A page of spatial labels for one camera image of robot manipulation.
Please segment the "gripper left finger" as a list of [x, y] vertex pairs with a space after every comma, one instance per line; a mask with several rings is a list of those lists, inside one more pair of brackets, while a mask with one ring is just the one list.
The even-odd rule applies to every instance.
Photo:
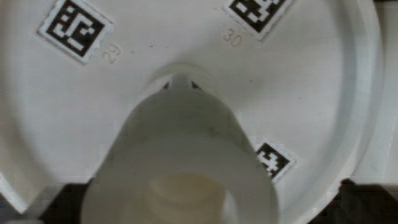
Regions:
[[82, 206], [91, 183], [50, 185], [28, 205], [23, 216], [43, 224], [82, 224]]

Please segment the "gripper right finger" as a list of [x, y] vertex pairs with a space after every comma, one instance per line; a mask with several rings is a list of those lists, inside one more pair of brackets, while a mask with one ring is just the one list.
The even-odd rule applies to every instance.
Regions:
[[313, 224], [398, 224], [398, 199], [380, 184], [341, 181], [336, 197]]

